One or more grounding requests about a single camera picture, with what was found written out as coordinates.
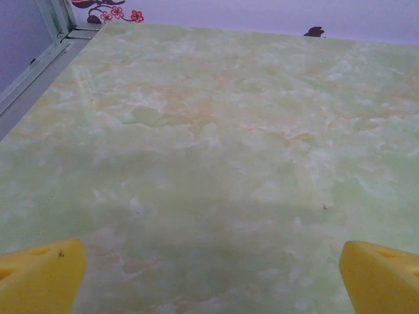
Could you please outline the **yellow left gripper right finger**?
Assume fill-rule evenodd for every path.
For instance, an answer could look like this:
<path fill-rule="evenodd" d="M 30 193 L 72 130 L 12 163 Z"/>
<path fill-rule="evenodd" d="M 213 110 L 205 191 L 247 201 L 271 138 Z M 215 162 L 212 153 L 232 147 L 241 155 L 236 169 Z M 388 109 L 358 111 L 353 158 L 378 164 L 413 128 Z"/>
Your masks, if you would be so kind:
<path fill-rule="evenodd" d="M 355 314 L 419 314 L 419 255 L 348 241 L 339 268 Z"/>

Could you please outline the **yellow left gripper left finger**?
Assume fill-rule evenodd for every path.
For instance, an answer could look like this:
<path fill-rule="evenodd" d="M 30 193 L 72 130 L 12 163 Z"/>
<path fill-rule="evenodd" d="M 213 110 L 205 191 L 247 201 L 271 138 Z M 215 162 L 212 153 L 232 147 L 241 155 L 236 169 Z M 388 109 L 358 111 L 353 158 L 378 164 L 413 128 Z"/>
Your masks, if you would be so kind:
<path fill-rule="evenodd" d="M 70 314 L 86 266 L 79 239 L 0 255 L 0 314 Z"/>

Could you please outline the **aluminium frame side rail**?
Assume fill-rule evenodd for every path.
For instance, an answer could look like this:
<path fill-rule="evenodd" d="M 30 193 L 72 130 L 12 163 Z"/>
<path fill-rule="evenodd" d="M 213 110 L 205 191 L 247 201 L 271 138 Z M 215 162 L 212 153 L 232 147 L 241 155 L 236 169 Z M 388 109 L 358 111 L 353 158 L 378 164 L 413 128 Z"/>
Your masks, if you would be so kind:
<path fill-rule="evenodd" d="M 12 109 L 32 107 L 100 29 L 100 25 L 78 27 L 58 46 L 47 49 L 35 59 L 0 93 L 0 116 Z"/>

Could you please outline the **aluminium frame post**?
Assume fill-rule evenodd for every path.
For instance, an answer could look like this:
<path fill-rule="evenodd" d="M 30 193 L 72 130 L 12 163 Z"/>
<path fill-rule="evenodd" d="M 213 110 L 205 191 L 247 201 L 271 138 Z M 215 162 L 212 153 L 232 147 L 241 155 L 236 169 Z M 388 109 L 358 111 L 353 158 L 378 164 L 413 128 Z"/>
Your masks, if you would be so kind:
<path fill-rule="evenodd" d="M 53 39 L 63 41 L 77 28 L 71 0 L 35 0 Z"/>

